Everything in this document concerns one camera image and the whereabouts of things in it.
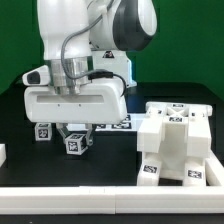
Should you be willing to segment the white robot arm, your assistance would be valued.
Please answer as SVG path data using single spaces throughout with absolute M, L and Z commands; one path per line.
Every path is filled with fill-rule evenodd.
M 152 0 L 37 0 L 45 64 L 22 76 L 25 110 L 35 123 L 53 123 L 68 138 L 69 124 L 84 124 L 92 144 L 99 124 L 118 124 L 127 114 L 126 81 L 100 52 L 141 51 L 153 39 L 157 17 Z

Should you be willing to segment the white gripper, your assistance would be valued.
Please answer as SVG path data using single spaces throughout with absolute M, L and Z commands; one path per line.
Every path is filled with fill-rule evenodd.
M 96 124 L 118 124 L 127 116 L 122 83 L 119 79 L 94 79 L 82 85 L 76 95 L 58 95 L 52 87 L 28 87 L 25 110 L 31 122 L 57 123 L 63 139 L 70 132 L 67 123 L 86 124 L 86 144 L 93 145 Z

